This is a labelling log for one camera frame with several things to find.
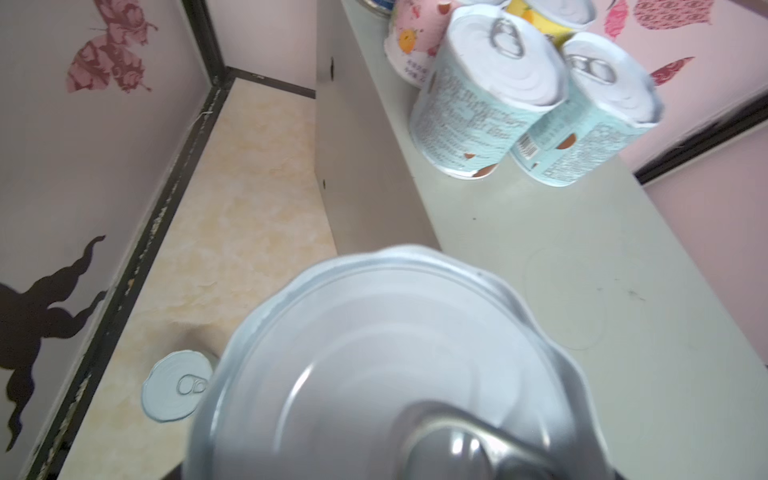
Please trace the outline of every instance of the yellow can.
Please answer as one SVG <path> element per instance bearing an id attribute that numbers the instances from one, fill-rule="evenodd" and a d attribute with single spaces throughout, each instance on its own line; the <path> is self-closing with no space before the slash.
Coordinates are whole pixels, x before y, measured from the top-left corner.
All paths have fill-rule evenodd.
<path id="1" fill-rule="evenodd" d="M 512 0 L 507 12 L 527 20 L 558 47 L 597 17 L 591 0 Z"/>

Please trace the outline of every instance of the wall decal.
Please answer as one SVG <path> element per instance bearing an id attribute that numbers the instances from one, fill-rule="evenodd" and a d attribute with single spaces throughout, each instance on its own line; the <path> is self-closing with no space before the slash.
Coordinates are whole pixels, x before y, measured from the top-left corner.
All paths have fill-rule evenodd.
<path id="1" fill-rule="evenodd" d="M 654 73 L 650 74 L 650 76 L 654 78 L 654 83 L 656 85 L 665 84 L 669 80 L 671 80 L 672 77 L 674 77 L 677 74 L 677 72 L 679 72 L 680 69 L 685 66 L 686 63 L 688 63 L 693 59 L 694 57 L 686 57 L 680 60 L 673 61 L 672 63 L 668 63 L 665 66 L 654 71 Z"/>
<path id="2" fill-rule="evenodd" d="M 710 23 L 714 0 L 641 0 L 634 6 L 637 23 L 650 30 Z"/>
<path id="3" fill-rule="evenodd" d="M 144 85 L 144 64 L 127 49 L 149 43 L 149 28 L 138 0 L 94 0 L 99 15 L 107 24 L 106 35 L 92 38 L 78 50 L 67 71 L 67 91 L 104 90 L 112 78 L 130 93 Z"/>
<path id="4" fill-rule="evenodd" d="M 91 240 L 83 250 L 83 256 L 72 265 L 44 276 L 24 293 L 0 283 L 0 367 L 13 370 L 5 392 L 8 400 L 16 404 L 8 419 L 12 436 L 5 451 L 13 448 L 22 432 L 22 412 L 35 391 L 32 365 L 38 358 L 42 339 L 75 336 L 107 295 L 106 291 L 99 292 L 91 305 L 75 316 L 60 307 L 51 307 L 51 304 L 69 298 L 80 275 L 91 265 L 94 245 L 104 238 Z"/>
<path id="5" fill-rule="evenodd" d="M 622 30 L 624 30 L 624 24 L 627 23 L 627 16 L 629 16 L 629 5 L 627 0 L 618 0 L 614 4 L 611 4 L 610 11 L 605 17 L 605 33 L 611 40 L 616 40 Z"/>

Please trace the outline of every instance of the table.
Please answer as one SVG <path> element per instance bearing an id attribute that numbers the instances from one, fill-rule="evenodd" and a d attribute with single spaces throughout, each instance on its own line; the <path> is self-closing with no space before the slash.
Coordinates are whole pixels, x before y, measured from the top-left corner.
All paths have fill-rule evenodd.
<path id="1" fill-rule="evenodd" d="M 386 20 L 319 4 L 316 175 L 339 253 L 440 248 L 505 278 L 586 372 L 611 460 L 630 480 L 765 478 L 768 372 L 631 172 L 566 188 L 513 161 L 438 172 L 407 119 Z"/>

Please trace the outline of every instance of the blue can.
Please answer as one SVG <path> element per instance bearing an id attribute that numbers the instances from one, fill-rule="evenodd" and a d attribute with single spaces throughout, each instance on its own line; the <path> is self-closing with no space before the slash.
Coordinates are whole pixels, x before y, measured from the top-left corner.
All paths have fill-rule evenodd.
<path id="1" fill-rule="evenodd" d="M 358 1 L 363 5 L 365 5 L 366 7 L 373 10 L 374 12 L 387 17 L 392 14 L 392 9 L 395 8 L 395 0 L 358 0 Z"/>
<path id="2" fill-rule="evenodd" d="M 490 174 L 566 95 L 568 74 L 539 30 L 491 5 L 457 8 L 410 120 L 416 147 L 457 178 Z"/>
<path id="3" fill-rule="evenodd" d="M 562 48 L 568 99 L 515 143 L 512 156 L 536 180 L 574 183 L 656 126 L 664 106 L 650 75 L 600 35 L 577 33 Z"/>

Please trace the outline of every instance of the wall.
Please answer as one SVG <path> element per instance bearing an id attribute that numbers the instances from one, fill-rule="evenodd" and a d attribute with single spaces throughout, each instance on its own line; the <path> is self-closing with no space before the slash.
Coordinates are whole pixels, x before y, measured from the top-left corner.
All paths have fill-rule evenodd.
<path id="1" fill-rule="evenodd" d="M 318 2 L 207 0 L 224 62 L 255 74 L 315 88 Z"/>
<path id="2" fill-rule="evenodd" d="M 0 2 L 3 479 L 41 440 L 210 88 L 179 1 L 141 7 Z"/>
<path id="3" fill-rule="evenodd" d="M 646 188 L 768 364 L 768 123 Z"/>
<path id="4" fill-rule="evenodd" d="M 727 0 L 593 1 L 598 19 L 590 31 L 614 38 L 664 82 L 664 119 L 621 154 L 632 170 L 768 88 L 768 19 L 744 7 Z"/>

